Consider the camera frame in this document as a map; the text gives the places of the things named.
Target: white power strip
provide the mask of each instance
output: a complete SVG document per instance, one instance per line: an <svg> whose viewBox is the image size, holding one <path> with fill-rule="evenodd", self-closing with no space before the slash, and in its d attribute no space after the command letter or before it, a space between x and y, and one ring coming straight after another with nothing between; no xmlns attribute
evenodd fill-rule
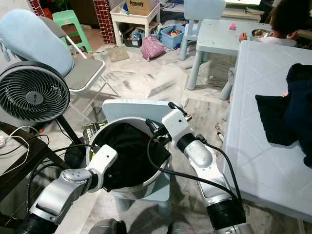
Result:
<svg viewBox="0 0 312 234"><path fill-rule="evenodd" d="M0 136L0 148L2 148L3 146L5 146L5 139L4 136Z"/></svg>

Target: red tile pillar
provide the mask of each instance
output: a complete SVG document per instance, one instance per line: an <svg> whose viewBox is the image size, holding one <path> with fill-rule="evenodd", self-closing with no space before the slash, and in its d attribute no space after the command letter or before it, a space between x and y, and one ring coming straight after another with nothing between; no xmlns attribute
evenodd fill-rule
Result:
<svg viewBox="0 0 312 234"><path fill-rule="evenodd" d="M37 16L44 16L39 0L29 0L29 3Z"/></svg>
<svg viewBox="0 0 312 234"><path fill-rule="evenodd" d="M97 19L102 33L103 41L106 44L116 44L113 22L111 18L108 0L93 0L97 13Z"/></svg>

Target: cardboard box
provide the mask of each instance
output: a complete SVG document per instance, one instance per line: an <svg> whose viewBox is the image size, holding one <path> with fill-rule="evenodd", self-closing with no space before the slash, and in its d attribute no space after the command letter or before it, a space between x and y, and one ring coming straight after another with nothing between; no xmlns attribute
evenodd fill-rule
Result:
<svg viewBox="0 0 312 234"><path fill-rule="evenodd" d="M147 16L157 5L158 0L126 0L126 2L130 14Z"/></svg>

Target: electric fan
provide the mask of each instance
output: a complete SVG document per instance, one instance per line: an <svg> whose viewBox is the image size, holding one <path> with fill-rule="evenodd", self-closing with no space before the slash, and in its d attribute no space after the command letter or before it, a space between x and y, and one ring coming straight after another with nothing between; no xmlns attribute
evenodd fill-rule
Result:
<svg viewBox="0 0 312 234"><path fill-rule="evenodd" d="M74 144L80 139L62 115L70 101L70 92L61 74L52 67L33 61L9 66L0 75L0 106L11 116L30 122L57 119ZM65 154L72 168L80 165L85 148Z"/></svg>

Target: child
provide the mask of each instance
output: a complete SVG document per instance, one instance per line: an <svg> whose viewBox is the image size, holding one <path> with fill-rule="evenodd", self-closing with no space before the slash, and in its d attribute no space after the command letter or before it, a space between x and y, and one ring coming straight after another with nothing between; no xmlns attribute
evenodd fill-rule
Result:
<svg viewBox="0 0 312 234"><path fill-rule="evenodd" d="M298 38L296 30L304 25L309 15L309 0L282 0L271 11L270 25L273 35L260 38L260 42L295 46ZM238 40L247 40L247 34L241 33Z"/></svg>

